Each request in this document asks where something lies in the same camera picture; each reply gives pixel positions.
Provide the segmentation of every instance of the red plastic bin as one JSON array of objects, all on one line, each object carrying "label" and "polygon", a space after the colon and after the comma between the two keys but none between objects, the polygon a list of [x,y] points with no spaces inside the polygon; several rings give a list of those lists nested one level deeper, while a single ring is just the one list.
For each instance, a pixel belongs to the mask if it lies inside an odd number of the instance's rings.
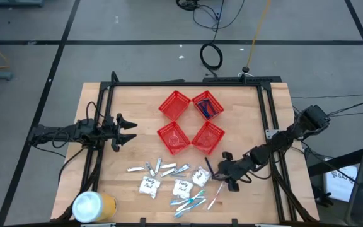
[{"label": "red plastic bin", "polygon": [[[210,106],[207,106],[207,108],[206,108],[208,113],[211,114],[210,118],[207,118],[202,113],[200,107],[197,105],[199,101],[202,101],[204,99],[208,99],[210,101],[210,103],[212,104],[212,107],[214,108],[214,109],[212,109]],[[194,103],[195,108],[197,108],[197,110],[200,112],[201,116],[205,120],[212,120],[214,117],[218,116],[221,112],[224,111],[221,104],[219,104],[219,102],[214,98],[214,96],[209,91],[205,91],[205,92],[199,94],[198,96],[193,98],[192,101]]]},{"label": "red plastic bin", "polygon": [[194,137],[192,144],[205,154],[210,155],[224,135],[224,130],[207,121]]},{"label": "red plastic bin", "polygon": [[175,155],[190,145],[188,137],[176,122],[164,126],[157,131],[171,154]]},{"label": "red plastic bin", "polygon": [[184,112],[191,102],[189,98],[180,93],[179,91],[174,91],[159,107],[167,117],[172,121],[176,121],[177,118]]}]

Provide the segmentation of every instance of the white lid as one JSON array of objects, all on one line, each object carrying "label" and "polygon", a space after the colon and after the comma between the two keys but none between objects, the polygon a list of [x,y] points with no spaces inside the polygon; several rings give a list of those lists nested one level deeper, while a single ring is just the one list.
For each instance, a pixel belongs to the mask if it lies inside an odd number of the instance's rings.
[{"label": "white lid", "polygon": [[97,192],[83,192],[76,197],[72,205],[72,213],[82,223],[95,221],[103,209],[102,199]]}]

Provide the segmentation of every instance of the gray floor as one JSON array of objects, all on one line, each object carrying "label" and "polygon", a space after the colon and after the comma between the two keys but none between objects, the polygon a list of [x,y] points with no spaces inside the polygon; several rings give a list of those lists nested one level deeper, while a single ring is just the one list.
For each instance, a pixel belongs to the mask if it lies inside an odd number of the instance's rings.
[{"label": "gray floor", "polygon": [[[74,0],[49,0],[43,8],[0,8],[0,40],[60,40]],[[201,0],[219,9],[219,1]],[[352,0],[363,25],[363,1]],[[240,1],[226,1],[222,20],[236,14]],[[246,1],[238,19],[220,30],[218,40],[253,38],[265,1]],[[209,26],[205,13],[197,19]],[[193,23],[192,13],[169,0],[81,0],[69,40],[210,40],[211,30]],[[275,0],[260,40],[362,40],[344,1]],[[249,45],[220,45],[224,64],[219,76],[236,76]],[[14,73],[0,81],[0,208],[49,74],[57,45],[0,45]],[[41,124],[74,120],[84,82],[201,81],[208,71],[199,59],[200,45],[67,45],[57,68]],[[205,51],[209,63],[217,61]],[[281,76],[293,97],[363,94],[363,45],[257,45],[251,62],[255,76]],[[320,105],[326,112],[363,101],[361,97],[293,98],[297,108]],[[348,113],[363,112],[363,106]],[[331,127],[308,139],[325,155],[363,148],[363,115],[335,117]],[[59,152],[65,154],[66,148]],[[5,224],[48,221],[64,160],[32,149]],[[320,209],[323,217],[329,210]]]}]

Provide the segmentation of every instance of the black stand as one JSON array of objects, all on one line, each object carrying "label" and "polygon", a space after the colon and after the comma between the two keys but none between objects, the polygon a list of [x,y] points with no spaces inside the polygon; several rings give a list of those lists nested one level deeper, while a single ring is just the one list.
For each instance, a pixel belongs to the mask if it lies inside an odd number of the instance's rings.
[{"label": "black stand", "polygon": [[[346,166],[358,164],[361,162],[363,157],[363,149],[360,149],[358,151],[354,151],[352,153],[333,158],[327,161],[330,165],[336,167],[336,168],[343,168]],[[318,163],[313,166],[310,166],[308,168],[309,176],[313,177],[315,175],[327,173],[330,171],[333,171],[334,169],[330,168],[328,165],[324,163]]]}]

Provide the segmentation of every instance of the plastic bag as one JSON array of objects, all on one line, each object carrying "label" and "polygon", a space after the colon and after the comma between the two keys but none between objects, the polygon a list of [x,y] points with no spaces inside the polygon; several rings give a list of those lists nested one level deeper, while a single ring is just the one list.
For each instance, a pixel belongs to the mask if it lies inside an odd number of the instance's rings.
[{"label": "plastic bag", "polygon": [[175,187],[173,187],[173,195],[180,197],[182,199],[190,198],[190,191],[192,190],[194,184],[186,180],[175,180]]},{"label": "plastic bag", "polygon": [[139,186],[139,193],[148,194],[152,197],[152,199],[155,199],[156,192],[160,185],[161,182],[159,180],[150,177],[143,177],[141,185]]},{"label": "plastic bag", "polygon": [[207,181],[210,179],[211,174],[201,166],[199,166],[192,175],[193,183],[200,187],[204,187]]}]

